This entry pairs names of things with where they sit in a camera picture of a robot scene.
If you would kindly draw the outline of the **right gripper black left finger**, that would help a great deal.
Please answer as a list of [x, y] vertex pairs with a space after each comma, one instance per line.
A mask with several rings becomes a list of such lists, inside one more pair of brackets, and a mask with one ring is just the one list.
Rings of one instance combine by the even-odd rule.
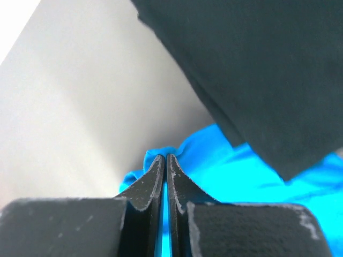
[[158, 155], [148, 171], [118, 195], [127, 202], [118, 256], [155, 256], [164, 175], [165, 158]]

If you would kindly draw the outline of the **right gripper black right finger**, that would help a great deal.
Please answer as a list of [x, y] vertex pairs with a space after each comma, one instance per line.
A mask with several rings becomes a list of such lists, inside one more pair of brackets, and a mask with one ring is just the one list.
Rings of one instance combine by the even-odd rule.
[[191, 252], [187, 203], [217, 204], [218, 200], [202, 190], [182, 170], [177, 157], [169, 154], [166, 160], [168, 187], [169, 231], [172, 256], [194, 256]]

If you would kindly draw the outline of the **blue t shirt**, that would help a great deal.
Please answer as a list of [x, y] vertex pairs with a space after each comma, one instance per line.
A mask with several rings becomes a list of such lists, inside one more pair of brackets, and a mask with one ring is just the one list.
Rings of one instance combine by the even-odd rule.
[[129, 172], [120, 191], [146, 173], [157, 155], [177, 157], [183, 171], [221, 202], [296, 203], [318, 219], [334, 256], [342, 256], [342, 159], [329, 154], [289, 182], [244, 143], [233, 147], [217, 125], [189, 136], [179, 147], [146, 152], [141, 170]]

